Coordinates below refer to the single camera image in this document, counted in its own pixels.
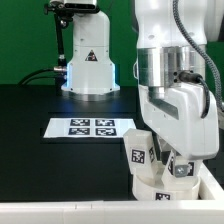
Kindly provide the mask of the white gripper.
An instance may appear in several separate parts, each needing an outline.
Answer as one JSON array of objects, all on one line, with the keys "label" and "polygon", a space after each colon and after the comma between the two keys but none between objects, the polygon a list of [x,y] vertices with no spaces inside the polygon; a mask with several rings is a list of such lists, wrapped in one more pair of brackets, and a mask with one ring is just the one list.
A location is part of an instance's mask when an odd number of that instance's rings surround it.
[{"label": "white gripper", "polygon": [[149,90],[139,85],[139,101],[142,118],[155,133],[175,151],[174,176],[183,178],[192,175],[189,160],[214,158],[219,151],[219,127],[216,101],[210,94],[210,107],[202,119],[204,91],[200,85],[182,83],[168,88],[160,101],[162,106],[149,100]]}]

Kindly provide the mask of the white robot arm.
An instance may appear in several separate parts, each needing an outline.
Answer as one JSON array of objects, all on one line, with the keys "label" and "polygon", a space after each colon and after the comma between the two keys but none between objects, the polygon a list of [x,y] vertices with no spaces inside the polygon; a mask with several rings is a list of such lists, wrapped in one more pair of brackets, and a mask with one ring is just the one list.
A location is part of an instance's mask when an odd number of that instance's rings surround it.
[{"label": "white robot arm", "polygon": [[[139,102],[143,121],[183,158],[213,158],[219,150],[217,109],[221,89],[204,84],[205,67],[219,72],[205,52],[207,19],[222,14],[220,0],[132,0],[137,19]],[[75,23],[73,57],[67,65],[68,93],[82,96],[115,91],[109,61],[109,20],[92,2],[86,12],[71,0]]]}]

